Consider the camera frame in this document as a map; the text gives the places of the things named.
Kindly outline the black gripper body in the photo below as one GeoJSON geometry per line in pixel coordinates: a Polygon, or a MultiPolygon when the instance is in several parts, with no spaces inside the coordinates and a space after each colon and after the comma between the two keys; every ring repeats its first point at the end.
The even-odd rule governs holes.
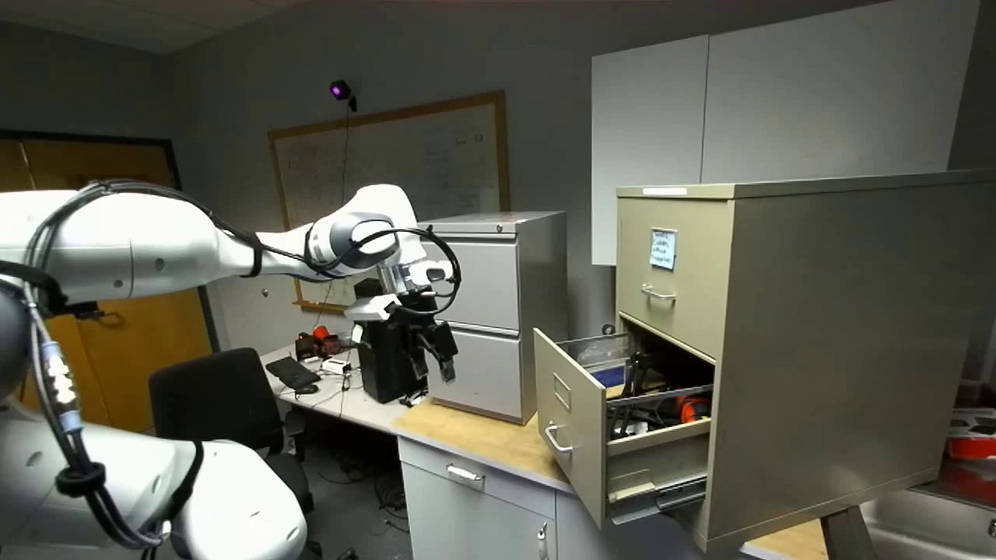
{"type": "Polygon", "coordinates": [[[428,360],[453,379],[453,337],[428,296],[374,296],[348,309],[363,392],[386,404],[425,386],[428,360]]]}

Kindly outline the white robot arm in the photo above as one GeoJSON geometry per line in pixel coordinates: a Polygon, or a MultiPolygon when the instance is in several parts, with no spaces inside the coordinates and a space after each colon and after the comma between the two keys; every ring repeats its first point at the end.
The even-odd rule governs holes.
{"type": "Polygon", "coordinates": [[[366,183],[337,212],[279,233],[238,229],[155,183],[4,191],[0,379],[42,399],[0,406],[4,560],[148,560],[159,548],[179,560],[300,560],[305,510],[257,452],[90,423],[50,321],[232,278],[361,272],[377,272],[382,292],[356,304],[356,321],[436,316],[461,292],[458,255],[394,183],[366,183]]]}

